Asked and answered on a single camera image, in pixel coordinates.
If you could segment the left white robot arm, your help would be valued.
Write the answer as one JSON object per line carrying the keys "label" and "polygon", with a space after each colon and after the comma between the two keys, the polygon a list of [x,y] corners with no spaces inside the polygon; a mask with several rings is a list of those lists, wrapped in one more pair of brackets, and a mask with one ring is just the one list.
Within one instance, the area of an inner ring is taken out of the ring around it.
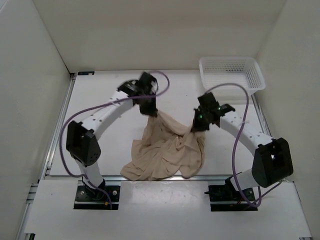
{"label": "left white robot arm", "polygon": [[157,90],[157,79],[143,72],[139,79],[127,80],[118,86],[108,101],[110,105],[101,107],[80,122],[73,120],[68,124],[66,150],[78,164],[85,193],[93,200],[105,197],[106,186],[98,166],[101,155],[98,140],[113,122],[135,105],[139,105],[141,114],[157,116]]}

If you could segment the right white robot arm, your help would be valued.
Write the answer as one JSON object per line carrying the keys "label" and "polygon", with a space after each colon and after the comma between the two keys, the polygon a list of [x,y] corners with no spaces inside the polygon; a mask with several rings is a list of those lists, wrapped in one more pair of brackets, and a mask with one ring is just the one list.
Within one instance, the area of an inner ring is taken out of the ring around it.
{"label": "right white robot arm", "polygon": [[230,200],[238,199],[243,190],[267,188],[294,172],[289,143],[282,137],[275,139],[244,122],[235,108],[220,105],[214,95],[198,97],[194,110],[192,132],[204,132],[217,125],[240,141],[253,155],[252,167],[225,180],[224,193]]}

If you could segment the beige trousers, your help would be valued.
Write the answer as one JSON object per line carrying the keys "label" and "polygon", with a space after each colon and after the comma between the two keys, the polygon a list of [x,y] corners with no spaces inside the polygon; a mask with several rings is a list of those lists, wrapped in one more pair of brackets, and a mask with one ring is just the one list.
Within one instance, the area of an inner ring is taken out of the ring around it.
{"label": "beige trousers", "polygon": [[141,139],[131,146],[131,162],[124,165],[121,175],[130,181],[158,181],[180,172],[189,179],[205,161],[205,133],[191,132],[164,113],[149,117]]}

